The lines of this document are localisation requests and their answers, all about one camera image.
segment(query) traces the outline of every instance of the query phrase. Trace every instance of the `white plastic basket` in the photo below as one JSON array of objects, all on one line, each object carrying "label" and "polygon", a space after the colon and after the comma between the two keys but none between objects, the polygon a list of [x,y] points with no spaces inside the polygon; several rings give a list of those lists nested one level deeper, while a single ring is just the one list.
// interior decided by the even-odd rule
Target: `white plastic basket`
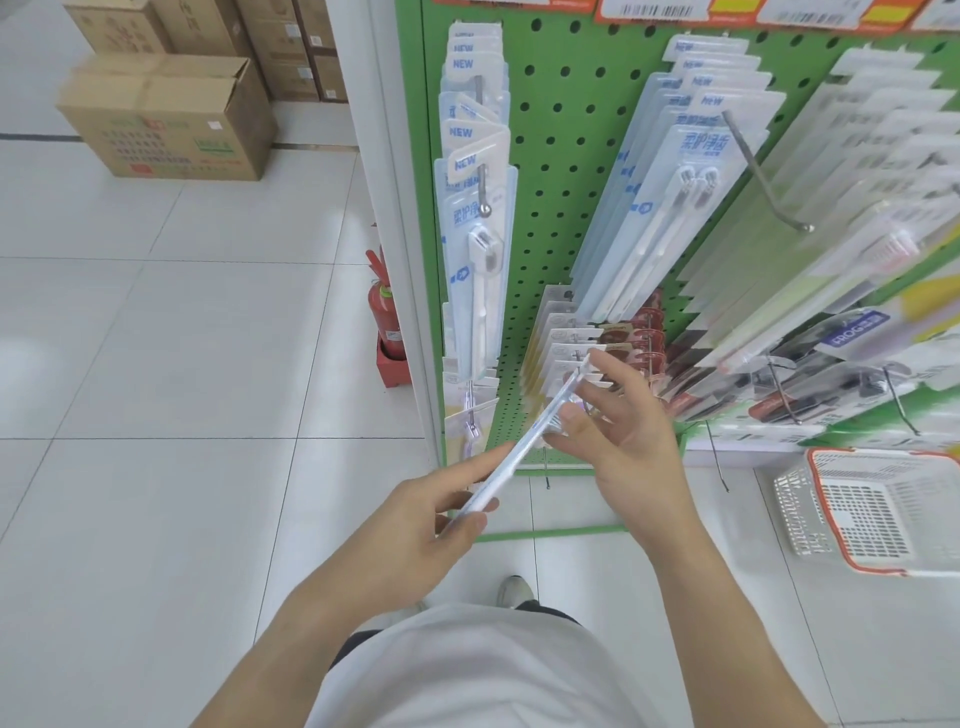
[{"label": "white plastic basket", "polygon": [[800,556],[863,573],[960,576],[960,463],[949,455],[811,448],[774,489]]}]

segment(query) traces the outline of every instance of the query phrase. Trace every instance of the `right hand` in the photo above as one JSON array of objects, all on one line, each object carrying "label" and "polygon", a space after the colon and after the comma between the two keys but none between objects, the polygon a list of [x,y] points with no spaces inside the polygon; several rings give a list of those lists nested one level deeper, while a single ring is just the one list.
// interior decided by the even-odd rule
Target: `right hand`
[{"label": "right hand", "polygon": [[603,418],[565,404],[560,419],[566,435],[543,439],[593,466],[604,500],[653,557],[703,528],[673,424],[640,372],[598,350],[589,361],[622,386],[623,396],[584,382],[577,394]]}]

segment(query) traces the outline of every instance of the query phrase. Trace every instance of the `white tile floor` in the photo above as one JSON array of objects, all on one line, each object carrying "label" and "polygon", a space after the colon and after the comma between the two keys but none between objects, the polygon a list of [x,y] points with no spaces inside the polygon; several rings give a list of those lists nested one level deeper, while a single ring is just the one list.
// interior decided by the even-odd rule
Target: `white tile floor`
[{"label": "white tile floor", "polygon": [[[0,135],[71,134],[52,101],[85,44],[56,0],[15,5]],[[282,141],[356,143],[346,107],[276,110]],[[260,184],[122,181],[81,144],[0,138],[0,226],[0,723],[185,725],[298,580],[426,468],[413,393],[373,364],[363,166],[282,151]],[[960,726],[957,585],[808,564],[765,474],[689,473],[824,719]],[[519,476],[502,501],[491,532],[615,523],[588,478]],[[478,545],[427,602],[492,603],[511,573],[690,725],[626,534]]]}]

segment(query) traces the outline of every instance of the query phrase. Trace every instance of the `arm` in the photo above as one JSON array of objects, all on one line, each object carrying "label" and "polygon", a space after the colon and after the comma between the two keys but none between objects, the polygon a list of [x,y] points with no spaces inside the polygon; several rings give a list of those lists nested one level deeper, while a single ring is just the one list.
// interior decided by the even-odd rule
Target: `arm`
[{"label": "arm", "polygon": [[[372,516],[287,597],[192,728],[302,728],[330,663],[368,619],[429,594],[487,525],[471,514],[437,537],[512,444],[400,483]],[[497,506],[491,501],[487,510]]]},{"label": "arm", "polygon": [[603,352],[590,362],[622,385],[578,393],[550,445],[588,461],[607,503],[657,573],[697,728],[822,728],[697,514],[673,425],[643,376]]}]

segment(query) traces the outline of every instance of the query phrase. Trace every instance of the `display rack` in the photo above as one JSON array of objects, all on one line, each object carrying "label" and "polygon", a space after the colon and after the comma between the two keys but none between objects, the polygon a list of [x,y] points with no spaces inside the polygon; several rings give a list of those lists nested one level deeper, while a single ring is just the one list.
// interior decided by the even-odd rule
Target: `display rack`
[{"label": "display rack", "polygon": [[[396,0],[396,22],[409,119],[422,239],[429,332],[439,380],[442,351],[443,259],[433,195],[432,164],[441,156],[437,95],[447,29],[454,20],[503,24],[504,56],[510,65],[512,164],[519,168],[507,319],[500,357],[500,403],[489,447],[516,439],[524,423],[518,371],[543,286],[568,283],[590,218],[630,122],[647,76],[668,70],[661,61],[667,40],[683,28],[670,25],[601,25],[586,15],[511,7],[449,6],[432,0]],[[697,30],[720,35],[723,29]],[[870,42],[876,48],[925,53],[923,68],[943,71],[943,87],[960,87],[960,41],[950,35],[843,36],[809,30],[731,30],[750,40],[761,70],[774,74],[771,88],[787,101],[771,125],[758,155],[777,142],[829,69],[848,48]],[[954,98],[948,109],[960,109]],[[684,314],[676,272],[697,250],[730,202],[745,175],[663,282],[664,327],[668,341],[692,316]],[[960,253],[960,241],[939,256]],[[908,273],[898,285],[917,274]],[[581,472],[584,464],[555,450],[531,454],[528,469]]]}]

